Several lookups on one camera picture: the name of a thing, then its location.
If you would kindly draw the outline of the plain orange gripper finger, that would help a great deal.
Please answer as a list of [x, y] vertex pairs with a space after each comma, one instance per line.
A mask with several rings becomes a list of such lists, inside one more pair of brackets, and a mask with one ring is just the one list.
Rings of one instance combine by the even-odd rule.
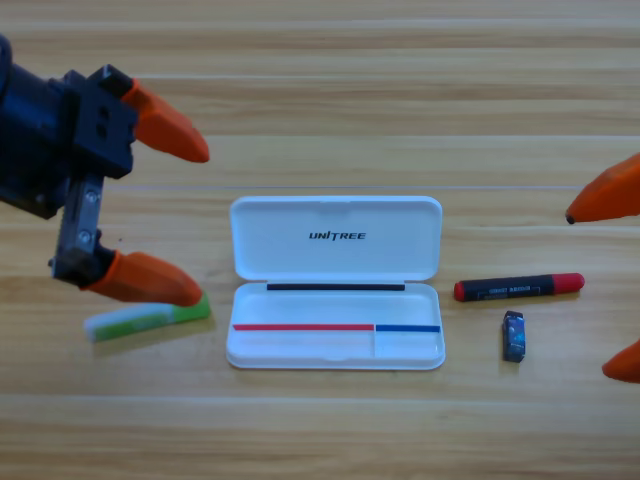
[[618, 352], [602, 366], [603, 374], [617, 381], [640, 383], [640, 341]]

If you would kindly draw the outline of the dark-tipped orange gripper finger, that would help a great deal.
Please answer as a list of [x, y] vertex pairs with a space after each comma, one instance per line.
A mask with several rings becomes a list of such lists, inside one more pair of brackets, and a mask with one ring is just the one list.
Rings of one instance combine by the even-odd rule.
[[569, 224], [639, 215], [639, 154], [603, 171], [586, 185], [565, 213]]

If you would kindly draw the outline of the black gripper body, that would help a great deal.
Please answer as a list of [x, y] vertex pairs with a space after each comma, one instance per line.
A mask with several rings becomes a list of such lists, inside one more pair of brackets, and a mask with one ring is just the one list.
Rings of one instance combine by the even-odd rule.
[[115, 253], [100, 244], [103, 185], [133, 166], [137, 114], [121, 101], [128, 83], [104, 67], [43, 80], [16, 64], [1, 70], [1, 199], [34, 216], [62, 216], [54, 278], [87, 287]]

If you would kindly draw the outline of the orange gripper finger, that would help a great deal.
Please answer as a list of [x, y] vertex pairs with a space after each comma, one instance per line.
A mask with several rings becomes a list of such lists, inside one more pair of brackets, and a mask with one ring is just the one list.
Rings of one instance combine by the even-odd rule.
[[152, 148], [193, 162], [209, 161], [209, 147], [191, 120], [133, 79], [122, 101], [138, 115], [135, 137]]
[[203, 295], [197, 282], [175, 265], [142, 252], [115, 256], [106, 273], [83, 290], [127, 303], [196, 305]]

